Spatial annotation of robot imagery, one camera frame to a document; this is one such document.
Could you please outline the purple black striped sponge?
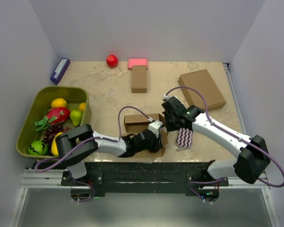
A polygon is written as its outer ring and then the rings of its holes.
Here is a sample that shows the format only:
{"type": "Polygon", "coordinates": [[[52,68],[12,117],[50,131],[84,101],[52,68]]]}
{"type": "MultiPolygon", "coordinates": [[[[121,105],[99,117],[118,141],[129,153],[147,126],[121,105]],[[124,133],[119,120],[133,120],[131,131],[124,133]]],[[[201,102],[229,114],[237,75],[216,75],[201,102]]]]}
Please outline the purple black striped sponge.
{"type": "Polygon", "coordinates": [[[185,128],[181,128],[177,131],[175,138],[175,145],[177,151],[190,149],[193,144],[193,131],[185,128]]]}

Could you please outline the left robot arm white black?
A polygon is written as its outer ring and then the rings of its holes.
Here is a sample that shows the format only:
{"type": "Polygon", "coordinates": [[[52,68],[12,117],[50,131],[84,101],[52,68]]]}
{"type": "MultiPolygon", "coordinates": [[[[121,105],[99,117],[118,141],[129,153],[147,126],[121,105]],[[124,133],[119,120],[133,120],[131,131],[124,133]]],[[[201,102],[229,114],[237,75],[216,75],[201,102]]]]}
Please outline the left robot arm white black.
{"type": "Polygon", "coordinates": [[[94,152],[122,158],[133,157],[144,150],[157,153],[163,147],[162,128],[162,122],[153,121],[142,132],[118,139],[99,134],[91,125],[84,124],[59,135],[55,142],[62,166],[69,170],[77,185],[85,185],[89,179],[83,161],[86,157],[94,152]]]}

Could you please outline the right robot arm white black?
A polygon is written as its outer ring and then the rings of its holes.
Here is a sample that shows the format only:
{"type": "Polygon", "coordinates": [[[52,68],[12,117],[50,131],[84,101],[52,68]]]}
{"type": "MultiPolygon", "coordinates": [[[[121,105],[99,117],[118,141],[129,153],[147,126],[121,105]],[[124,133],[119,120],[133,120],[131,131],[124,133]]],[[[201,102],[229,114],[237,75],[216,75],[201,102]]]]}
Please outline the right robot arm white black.
{"type": "Polygon", "coordinates": [[[228,161],[213,160],[206,169],[194,174],[192,179],[211,186],[220,178],[239,177],[246,183],[254,184],[270,163],[266,156],[265,140],[256,135],[253,138],[236,132],[192,105],[189,108],[175,96],[163,99],[162,107],[168,131],[189,129],[213,140],[233,155],[228,161]]]}

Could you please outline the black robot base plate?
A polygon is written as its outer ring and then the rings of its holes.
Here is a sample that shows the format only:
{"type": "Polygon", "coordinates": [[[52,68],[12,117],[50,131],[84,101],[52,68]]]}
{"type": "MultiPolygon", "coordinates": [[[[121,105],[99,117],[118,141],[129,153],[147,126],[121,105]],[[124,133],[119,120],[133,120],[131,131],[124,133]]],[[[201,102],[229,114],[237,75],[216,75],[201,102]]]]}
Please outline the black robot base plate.
{"type": "Polygon", "coordinates": [[[89,201],[107,193],[172,193],[195,196],[214,202],[219,187],[228,186],[228,180],[219,183],[206,170],[210,162],[136,163],[87,162],[87,175],[76,180],[61,165],[61,185],[71,187],[71,198],[89,201]]]}

